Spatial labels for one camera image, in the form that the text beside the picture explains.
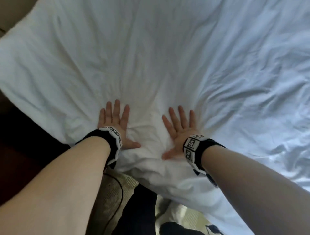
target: bed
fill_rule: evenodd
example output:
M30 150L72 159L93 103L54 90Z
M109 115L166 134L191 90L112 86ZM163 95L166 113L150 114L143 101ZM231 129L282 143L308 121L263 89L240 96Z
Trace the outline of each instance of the bed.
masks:
M228 235L252 234L206 177L161 160L161 116L194 109L206 135L310 190L309 12L306 0L39 0L0 40L0 89L71 145L108 100L129 104L143 147L116 170Z

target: wire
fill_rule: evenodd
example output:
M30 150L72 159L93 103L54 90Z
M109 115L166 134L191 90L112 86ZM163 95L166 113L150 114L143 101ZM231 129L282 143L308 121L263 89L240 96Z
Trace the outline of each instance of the wire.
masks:
M119 208L121 207L121 204L122 204L123 198L124 198L124 190L123 190L123 187L122 187L121 183L119 182L119 180L118 180L117 178L115 178L114 176L109 175L109 174L107 174L107 173L103 173L103 175L107 175L107 176L109 176L109 177L115 179L115 180L118 182L118 184L119 184L119 186L121 187L121 190L122 190L122 198L121 198L121 202L119 203L119 205L118 205L116 211L114 212L114 214L112 215L112 217L109 219L109 221L108 221L107 224L105 225L104 230L103 230L103 232L102 232L102 235L104 235L105 230L107 229L109 223L111 222L111 220L114 218L114 216L115 216L116 213L118 212Z

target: beige carpet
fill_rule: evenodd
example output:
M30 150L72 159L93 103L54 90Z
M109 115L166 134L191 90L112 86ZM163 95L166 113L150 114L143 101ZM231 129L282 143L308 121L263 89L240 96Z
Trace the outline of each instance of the beige carpet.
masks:
M120 209L118 210L114 218L109 222L104 235L111 234L117 224L117 221L122 215L122 211L126 203L132 196L134 188L138 185L138 182L130 176L116 173L111 169L108 169L107 173L116 177L122 184L124 190L124 199ZM122 191L119 184L111 177L104 176L101 182L101 187L99 189L97 199L94 204L94 208L91 213L90 221L86 232L87 235L103 235L103 231L107 224L107 221L116 211L121 200L121 196ZM164 201L164 199L159 195L156 203L156 213L160 211L159 207L162 206L165 202L167 204L167 200ZM209 224L209 222L201 213L192 209L188 209L182 225L186 228L199 230L204 234L207 234L207 230L205 228L206 224Z

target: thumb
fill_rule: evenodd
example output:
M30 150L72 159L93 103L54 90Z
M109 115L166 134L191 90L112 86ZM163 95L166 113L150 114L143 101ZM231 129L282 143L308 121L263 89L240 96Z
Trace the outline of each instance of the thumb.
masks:
M124 144L123 144L123 148L124 149L137 149L137 148L140 148L141 147L141 144L138 143L138 142L134 142L130 139L126 139L124 141Z
M163 160L169 160L169 159L172 159L172 158L174 158L174 157L176 157L176 156L178 156L178 155L180 155L180 153L179 153L175 148L173 148L173 149L171 149L171 150L165 152L165 153L162 155L162 159L163 159Z

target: hand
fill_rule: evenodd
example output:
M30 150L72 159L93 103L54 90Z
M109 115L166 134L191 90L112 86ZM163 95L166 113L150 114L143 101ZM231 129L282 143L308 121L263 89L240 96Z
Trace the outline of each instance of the hand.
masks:
M107 102L106 109L101 109L99 114L98 128L103 126L113 126L121 134L122 139L122 150L125 149L137 149L141 147L141 144L138 142L133 142L130 139L126 138L126 129L129 118L129 105L127 104L124 108L122 118L119 118L120 115L120 101L116 100L114 104L114 109L112 113L112 103Z
M193 110L189 112L189 123L186 119L186 115L182 106L178 107L180 120L175 115L173 108L169 108L169 114L172 120L172 124L169 122L165 115L162 116L165 127L169 132L170 137L173 139L175 147L162 155L163 160L172 159L175 157L183 157L183 144L185 140L191 135L199 134L196 127L196 115Z

